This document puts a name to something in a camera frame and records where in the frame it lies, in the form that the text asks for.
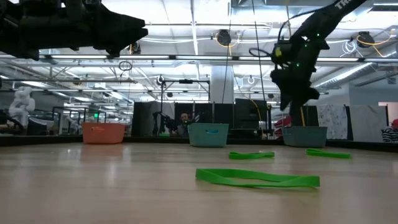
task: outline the teal basket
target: teal basket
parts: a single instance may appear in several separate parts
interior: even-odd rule
[[[293,147],[323,148],[326,145],[327,127],[282,128],[285,145]]]
[[[188,126],[189,143],[195,147],[225,147],[229,124],[193,123]]]

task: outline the white robot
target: white robot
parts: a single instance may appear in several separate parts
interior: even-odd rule
[[[35,110],[35,100],[30,97],[30,93],[32,93],[31,87],[19,87],[8,109],[9,116],[19,121],[25,128],[29,123],[29,112]]]

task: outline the orange basket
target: orange basket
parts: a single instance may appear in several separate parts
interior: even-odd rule
[[[123,142],[124,124],[83,123],[85,144],[117,144]]]

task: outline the person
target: person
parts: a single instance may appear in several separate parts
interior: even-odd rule
[[[398,141],[398,119],[392,122],[392,125],[382,130],[383,142],[394,143]]]
[[[188,113],[182,113],[180,116],[181,124],[177,126],[177,130],[169,130],[170,136],[173,137],[189,137],[188,135],[188,126],[186,125],[186,122],[189,121],[189,115]]]

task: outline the red object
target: red object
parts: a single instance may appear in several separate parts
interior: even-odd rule
[[[280,119],[278,120],[278,122],[276,122],[274,124],[275,128],[281,128],[281,127],[286,127],[286,126],[290,126],[290,124],[292,123],[292,117],[288,116],[284,119]]]
[[[392,122],[392,127],[393,127],[394,129],[398,129],[398,119],[393,120],[393,122]]]
[[[85,144],[117,144],[123,142],[124,124],[83,123]]]

